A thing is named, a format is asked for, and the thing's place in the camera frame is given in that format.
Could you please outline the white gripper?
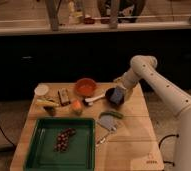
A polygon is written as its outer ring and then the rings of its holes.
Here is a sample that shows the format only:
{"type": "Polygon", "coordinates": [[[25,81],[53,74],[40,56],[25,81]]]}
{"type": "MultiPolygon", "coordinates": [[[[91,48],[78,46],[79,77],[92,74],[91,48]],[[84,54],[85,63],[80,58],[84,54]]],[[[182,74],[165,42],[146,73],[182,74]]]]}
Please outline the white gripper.
{"type": "Polygon", "coordinates": [[[131,83],[129,80],[126,80],[126,79],[124,79],[124,78],[122,78],[122,77],[116,78],[116,79],[114,80],[114,82],[115,82],[118,86],[122,87],[122,88],[125,89],[125,90],[131,90],[131,89],[133,88],[132,83],[131,83]]]}

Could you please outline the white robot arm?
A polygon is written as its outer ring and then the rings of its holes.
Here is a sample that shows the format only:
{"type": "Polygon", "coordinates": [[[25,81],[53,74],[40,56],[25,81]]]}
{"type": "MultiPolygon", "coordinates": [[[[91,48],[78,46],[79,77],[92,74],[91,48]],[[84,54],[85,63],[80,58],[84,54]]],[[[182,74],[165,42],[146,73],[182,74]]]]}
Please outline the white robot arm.
{"type": "Polygon", "coordinates": [[[139,81],[144,79],[171,109],[179,121],[173,171],[191,171],[191,95],[159,74],[156,71],[157,64],[154,56],[133,56],[130,68],[120,77],[118,86],[124,91],[125,99],[128,99],[139,81]]]}

